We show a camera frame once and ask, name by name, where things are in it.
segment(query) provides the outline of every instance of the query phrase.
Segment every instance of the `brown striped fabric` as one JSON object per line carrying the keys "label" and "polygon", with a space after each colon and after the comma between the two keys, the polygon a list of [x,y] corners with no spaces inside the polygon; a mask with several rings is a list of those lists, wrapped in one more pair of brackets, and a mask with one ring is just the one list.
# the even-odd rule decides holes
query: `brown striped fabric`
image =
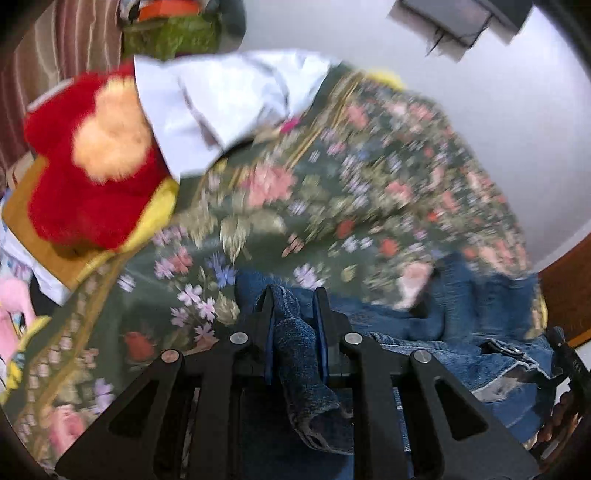
{"label": "brown striped fabric", "polygon": [[61,80],[110,70],[121,58],[118,0],[56,0],[37,19],[0,73],[0,189],[28,151],[26,107]]}

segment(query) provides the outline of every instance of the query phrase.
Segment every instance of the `green floral blanket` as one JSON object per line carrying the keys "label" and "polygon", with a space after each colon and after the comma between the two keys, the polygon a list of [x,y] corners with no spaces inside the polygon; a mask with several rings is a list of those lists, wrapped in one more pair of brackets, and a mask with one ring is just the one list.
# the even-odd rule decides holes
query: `green floral blanket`
{"label": "green floral blanket", "polygon": [[52,466],[159,352],[227,334],[236,269],[405,308],[452,251],[483,274],[529,268],[506,199],[439,107],[339,66],[301,118],[181,182],[169,228],[94,272],[18,355],[4,409]]}

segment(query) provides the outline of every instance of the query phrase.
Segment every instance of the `red fluffy pillow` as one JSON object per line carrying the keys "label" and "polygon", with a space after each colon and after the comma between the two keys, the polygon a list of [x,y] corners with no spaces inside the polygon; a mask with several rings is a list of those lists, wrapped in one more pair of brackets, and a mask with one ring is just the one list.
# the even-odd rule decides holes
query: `red fluffy pillow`
{"label": "red fluffy pillow", "polygon": [[109,78],[133,74],[127,65],[108,75],[84,74],[25,120],[25,138],[48,166],[28,205],[40,237],[60,245],[121,246],[154,190],[168,176],[155,142],[145,162],[125,180],[99,183],[73,162],[74,135],[95,113],[95,94]]}

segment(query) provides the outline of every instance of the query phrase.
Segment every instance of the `denim pocket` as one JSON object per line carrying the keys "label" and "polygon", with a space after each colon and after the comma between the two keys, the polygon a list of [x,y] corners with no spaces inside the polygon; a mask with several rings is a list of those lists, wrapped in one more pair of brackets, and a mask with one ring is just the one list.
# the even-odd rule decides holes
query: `denim pocket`
{"label": "denim pocket", "polygon": [[536,275],[512,279],[493,275],[477,285],[476,335],[523,340],[532,326]]}

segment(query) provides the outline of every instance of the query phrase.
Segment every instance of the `pink fabric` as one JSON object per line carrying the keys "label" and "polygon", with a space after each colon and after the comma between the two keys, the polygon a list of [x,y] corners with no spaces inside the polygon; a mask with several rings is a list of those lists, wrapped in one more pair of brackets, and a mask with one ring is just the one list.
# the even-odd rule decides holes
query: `pink fabric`
{"label": "pink fabric", "polygon": [[27,328],[36,315],[31,304],[29,285],[17,278],[0,280],[0,356],[5,362],[12,357],[18,346],[18,336],[12,324],[11,313],[22,312]]}

